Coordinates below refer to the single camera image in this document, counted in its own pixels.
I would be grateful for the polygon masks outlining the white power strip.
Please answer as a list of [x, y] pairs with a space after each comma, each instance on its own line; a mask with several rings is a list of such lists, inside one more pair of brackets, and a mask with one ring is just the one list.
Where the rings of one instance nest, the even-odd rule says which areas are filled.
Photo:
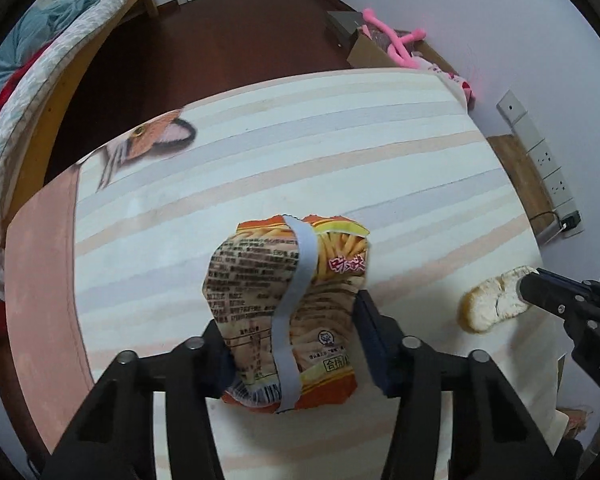
[[540, 133], [528, 110], [511, 91], [507, 91], [502, 96], [496, 104], [496, 109], [510, 128], [510, 133], [507, 134], [513, 134], [518, 138], [533, 162], [554, 207], [552, 213], [555, 221], [539, 235], [534, 234], [536, 240], [539, 244], [545, 245], [557, 237], [572, 237], [581, 233], [584, 229], [582, 217], [581, 223], [574, 230], [562, 232], [560, 228], [560, 219], [571, 211], [579, 210], [579, 207], [562, 173], [562, 166], [558, 164], [550, 144]]

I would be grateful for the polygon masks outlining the black charger plug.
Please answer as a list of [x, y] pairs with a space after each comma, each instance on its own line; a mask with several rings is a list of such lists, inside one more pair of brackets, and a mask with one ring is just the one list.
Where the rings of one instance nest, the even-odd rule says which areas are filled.
[[581, 223], [580, 211], [571, 211], [560, 219], [560, 228], [562, 232], [574, 230]]

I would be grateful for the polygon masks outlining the orange fries snack bag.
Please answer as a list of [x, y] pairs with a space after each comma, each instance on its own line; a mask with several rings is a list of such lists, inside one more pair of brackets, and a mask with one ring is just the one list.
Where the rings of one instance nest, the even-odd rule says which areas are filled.
[[352, 396], [368, 234], [346, 217], [279, 214], [238, 224], [215, 249], [202, 294], [236, 366], [224, 402], [283, 413]]

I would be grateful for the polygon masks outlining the striped white table cover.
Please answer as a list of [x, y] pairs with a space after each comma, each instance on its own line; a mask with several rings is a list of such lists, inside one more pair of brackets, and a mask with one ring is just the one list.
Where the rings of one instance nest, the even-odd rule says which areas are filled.
[[404, 332], [460, 356], [489, 352], [549, 445], [555, 324], [532, 309], [465, 332], [460, 298], [541, 257], [518, 195], [465, 105], [436, 76], [342, 70], [254, 84], [187, 105], [191, 144], [151, 126], [76, 164], [73, 296], [94, 376], [121, 350], [174, 348], [210, 320], [202, 282], [240, 222], [343, 216], [370, 231], [367, 287]]

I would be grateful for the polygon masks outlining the pink panther plush toy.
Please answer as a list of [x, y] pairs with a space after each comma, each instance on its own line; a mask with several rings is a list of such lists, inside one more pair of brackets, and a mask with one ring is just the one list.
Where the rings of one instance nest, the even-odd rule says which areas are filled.
[[442, 77], [446, 82], [452, 82], [463, 92], [468, 110], [472, 109], [475, 104], [475, 93], [468, 80], [460, 76], [454, 68], [442, 67], [432, 55], [426, 55], [424, 51], [419, 50], [418, 47], [425, 44], [427, 37], [425, 29], [415, 28], [411, 32], [400, 35], [394, 28], [381, 21], [371, 8], [362, 11], [362, 19], [364, 21], [361, 27], [362, 34], [378, 46], [380, 46], [380, 37], [384, 37], [388, 41], [386, 55], [396, 66], [410, 70], [428, 70]]

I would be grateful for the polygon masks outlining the white checkered mattress quilt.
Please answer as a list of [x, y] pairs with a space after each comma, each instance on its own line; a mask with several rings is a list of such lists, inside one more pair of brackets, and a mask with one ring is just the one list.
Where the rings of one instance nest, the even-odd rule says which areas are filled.
[[38, 49], [0, 96], [0, 300], [5, 236], [14, 215], [43, 186], [59, 125], [87, 67], [140, 0], [95, 0]]

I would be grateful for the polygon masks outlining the bread piece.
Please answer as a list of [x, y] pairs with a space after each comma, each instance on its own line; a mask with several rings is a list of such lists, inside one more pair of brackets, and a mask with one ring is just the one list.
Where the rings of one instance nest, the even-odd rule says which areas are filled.
[[538, 271], [531, 266], [517, 266], [472, 288], [460, 300], [458, 322], [473, 333], [486, 333], [494, 325], [522, 315], [530, 307], [520, 298], [519, 282]]

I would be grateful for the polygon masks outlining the pink tablecloth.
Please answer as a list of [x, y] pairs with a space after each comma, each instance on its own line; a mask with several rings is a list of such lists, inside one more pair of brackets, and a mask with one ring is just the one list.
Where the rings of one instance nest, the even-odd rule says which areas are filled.
[[6, 321], [29, 415], [53, 451], [94, 386], [76, 314], [74, 224], [80, 170], [38, 191], [7, 230]]

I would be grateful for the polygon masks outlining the cardboard box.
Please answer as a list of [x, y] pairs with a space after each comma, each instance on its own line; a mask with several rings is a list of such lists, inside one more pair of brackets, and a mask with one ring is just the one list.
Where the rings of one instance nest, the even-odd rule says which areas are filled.
[[[347, 62], [353, 68], [393, 68], [399, 67], [388, 55], [390, 39], [374, 26], [368, 26], [369, 35], [362, 31], [363, 17], [355, 11], [327, 11], [325, 25], [329, 36], [347, 55]], [[405, 46], [412, 58], [428, 61], [439, 66], [444, 72], [457, 73], [452, 65], [425, 40], [410, 42]]]

